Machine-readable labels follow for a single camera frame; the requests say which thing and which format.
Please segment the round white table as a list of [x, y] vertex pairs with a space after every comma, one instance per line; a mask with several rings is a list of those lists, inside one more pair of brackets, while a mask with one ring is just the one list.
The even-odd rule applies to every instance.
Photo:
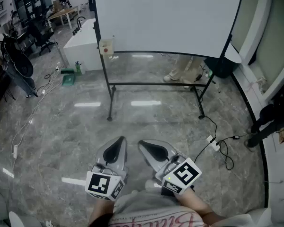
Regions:
[[224, 57], [233, 63], [236, 64], [242, 63], [242, 59], [239, 53], [236, 51], [236, 49], [233, 47], [231, 43], [229, 43], [228, 48], [224, 54]]

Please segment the wooden table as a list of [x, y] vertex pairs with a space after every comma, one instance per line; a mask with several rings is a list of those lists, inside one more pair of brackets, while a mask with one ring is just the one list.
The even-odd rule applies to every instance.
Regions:
[[77, 14], [79, 15], [80, 14], [80, 8], [79, 6], [75, 6], [75, 7], [72, 7], [72, 8], [69, 8], [69, 9], [64, 9], [63, 11], [59, 11], [53, 15], [51, 15], [48, 19], [47, 19], [47, 23], [50, 27], [50, 30], [51, 32], [53, 32], [53, 27], [52, 27], [52, 23], [51, 23], [51, 20], [54, 19], [54, 18], [57, 18], [59, 17], [61, 19], [61, 23], [62, 25], [64, 25], [63, 23], [63, 16], [66, 16], [67, 17], [67, 20], [68, 20], [68, 24], [69, 24], [69, 27], [70, 29], [72, 29], [72, 25], [71, 25], [71, 19], [70, 19], [70, 14], [72, 12], [76, 11]]

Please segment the beige box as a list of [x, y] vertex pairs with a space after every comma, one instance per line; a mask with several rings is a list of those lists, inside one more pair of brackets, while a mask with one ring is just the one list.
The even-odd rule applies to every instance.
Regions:
[[98, 48], [101, 55], [110, 56], [114, 54], [114, 43], [112, 42], [112, 39], [101, 39]]

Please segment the person's left forearm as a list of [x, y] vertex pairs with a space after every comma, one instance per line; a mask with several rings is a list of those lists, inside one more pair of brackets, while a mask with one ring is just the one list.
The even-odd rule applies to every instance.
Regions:
[[114, 212], [114, 205], [114, 201], [97, 199], [94, 209], [89, 218], [88, 227], [91, 227], [93, 223], [102, 216], [105, 216], [106, 218], [112, 217]]

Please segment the black office chair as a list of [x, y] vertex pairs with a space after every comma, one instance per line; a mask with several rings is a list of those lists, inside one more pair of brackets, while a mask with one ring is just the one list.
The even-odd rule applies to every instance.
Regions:
[[48, 52], [51, 52], [50, 45], [53, 43], [49, 42], [46, 35], [41, 34], [33, 22], [28, 23], [27, 32], [34, 38], [36, 47], [40, 48], [39, 55], [41, 55], [45, 49], [47, 49]]

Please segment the white shirt with pink print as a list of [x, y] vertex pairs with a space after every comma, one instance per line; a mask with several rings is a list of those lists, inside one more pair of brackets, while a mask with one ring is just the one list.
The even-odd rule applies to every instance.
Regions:
[[254, 210], [207, 225], [176, 197], [139, 192], [119, 203], [108, 227], [272, 227], [269, 209]]

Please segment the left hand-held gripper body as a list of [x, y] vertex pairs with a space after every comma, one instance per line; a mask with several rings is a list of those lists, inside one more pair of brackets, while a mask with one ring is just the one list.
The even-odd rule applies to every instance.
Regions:
[[85, 192], [108, 201], [116, 201], [125, 187], [128, 169], [117, 168], [109, 163], [96, 163], [92, 171], [87, 171]]

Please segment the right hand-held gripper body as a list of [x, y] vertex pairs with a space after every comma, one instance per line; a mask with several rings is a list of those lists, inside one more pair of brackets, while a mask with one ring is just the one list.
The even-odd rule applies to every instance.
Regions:
[[187, 188], [202, 174], [189, 157], [177, 153], [155, 174], [161, 186], [182, 195]]

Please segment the green box on floor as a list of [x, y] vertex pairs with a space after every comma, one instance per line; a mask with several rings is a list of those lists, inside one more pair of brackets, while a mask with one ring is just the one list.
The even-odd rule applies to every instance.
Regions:
[[62, 79], [62, 86], [73, 86], [75, 83], [75, 74], [65, 74]]

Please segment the black curved faucet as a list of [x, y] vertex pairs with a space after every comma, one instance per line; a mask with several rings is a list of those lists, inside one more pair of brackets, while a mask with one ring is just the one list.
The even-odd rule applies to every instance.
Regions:
[[79, 16], [76, 20], [77, 22], [77, 28], [78, 30], [80, 30], [82, 28], [82, 25], [81, 25], [81, 21], [85, 20], [86, 18], [84, 16]]

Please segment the white counter block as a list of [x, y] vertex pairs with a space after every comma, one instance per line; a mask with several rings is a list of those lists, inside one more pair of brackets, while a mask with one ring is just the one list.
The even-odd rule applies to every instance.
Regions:
[[84, 62], [86, 71], [102, 70], [102, 63], [98, 51], [98, 44], [94, 30], [94, 22], [96, 20], [86, 20], [80, 31], [71, 37], [64, 46], [69, 67], [76, 70], [75, 62]]

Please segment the black bin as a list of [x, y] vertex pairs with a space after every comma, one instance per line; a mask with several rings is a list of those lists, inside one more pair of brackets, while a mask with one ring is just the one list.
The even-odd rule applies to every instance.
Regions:
[[221, 60], [221, 64], [218, 65], [218, 58], [206, 58], [205, 64], [207, 67], [214, 72], [215, 76], [225, 79], [230, 76], [237, 67], [239, 67], [239, 63], [235, 63], [226, 57]]

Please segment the person's right forearm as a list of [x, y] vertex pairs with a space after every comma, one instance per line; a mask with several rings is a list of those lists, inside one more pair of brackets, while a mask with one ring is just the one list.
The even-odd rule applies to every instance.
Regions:
[[207, 225], [213, 225], [226, 219], [226, 217], [215, 213], [191, 188], [187, 188], [183, 194], [174, 193], [174, 195], [182, 206], [194, 210]]

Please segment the white whiteboard on black stand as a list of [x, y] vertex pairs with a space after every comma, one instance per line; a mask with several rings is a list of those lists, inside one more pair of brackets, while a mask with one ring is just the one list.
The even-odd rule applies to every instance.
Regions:
[[93, 1], [97, 44], [114, 35], [114, 54], [190, 55], [218, 58], [220, 65], [242, 0]]

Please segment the white chair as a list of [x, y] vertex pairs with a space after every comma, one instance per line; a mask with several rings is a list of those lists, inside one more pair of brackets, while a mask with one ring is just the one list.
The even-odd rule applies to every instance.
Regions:
[[8, 212], [5, 200], [0, 194], [0, 227], [42, 227], [42, 225], [34, 217]]

